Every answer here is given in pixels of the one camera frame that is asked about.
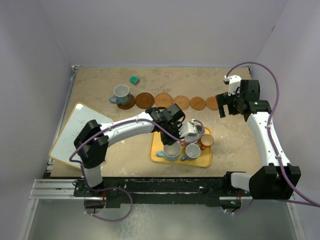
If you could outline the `woven rattan coaster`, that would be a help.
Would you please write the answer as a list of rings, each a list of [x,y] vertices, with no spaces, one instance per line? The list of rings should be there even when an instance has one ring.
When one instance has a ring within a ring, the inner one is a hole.
[[[155,98],[154,98],[154,103],[157,107],[164,107],[168,108],[173,104],[174,100],[172,96],[168,93],[162,92],[159,93]]]
[[[190,99],[185,95],[178,95],[173,99],[173,103],[177,104],[181,110],[186,110],[190,106]]]

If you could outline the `light wooden coaster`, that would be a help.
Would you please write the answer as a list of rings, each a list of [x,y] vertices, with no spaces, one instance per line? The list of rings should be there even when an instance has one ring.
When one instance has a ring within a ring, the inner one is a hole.
[[[190,100],[190,106],[197,111],[201,111],[206,107],[206,101],[199,96],[193,97]]]
[[[206,106],[210,109],[210,110],[214,110],[217,111],[219,109],[218,103],[217,103],[217,99],[215,96],[210,96],[206,99]]]

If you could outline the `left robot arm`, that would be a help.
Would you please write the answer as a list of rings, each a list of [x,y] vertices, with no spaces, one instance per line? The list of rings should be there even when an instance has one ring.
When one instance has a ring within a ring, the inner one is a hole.
[[[150,107],[124,120],[99,124],[95,119],[86,123],[73,144],[75,152],[69,161],[79,163],[86,181],[85,190],[91,196],[103,191],[101,164],[108,147],[142,134],[158,132],[163,145],[171,146],[193,133],[195,128],[185,122],[186,115],[177,104],[170,107]]]

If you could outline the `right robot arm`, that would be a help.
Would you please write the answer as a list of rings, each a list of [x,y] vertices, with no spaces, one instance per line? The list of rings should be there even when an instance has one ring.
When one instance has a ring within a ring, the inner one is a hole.
[[[260,99],[259,81],[232,75],[224,77],[223,82],[228,86],[227,92],[215,97],[219,115],[221,118],[226,116],[224,106],[227,106],[229,115],[241,114],[244,117],[254,136],[261,162],[261,168],[255,174],[226,172],[223,192],[233,196],[241,189],[255,200],[288,200],[293,189],[287,180],[296,186],[301,170],[291,165],[280,145],[270,118],[271,106],[267,100]]]

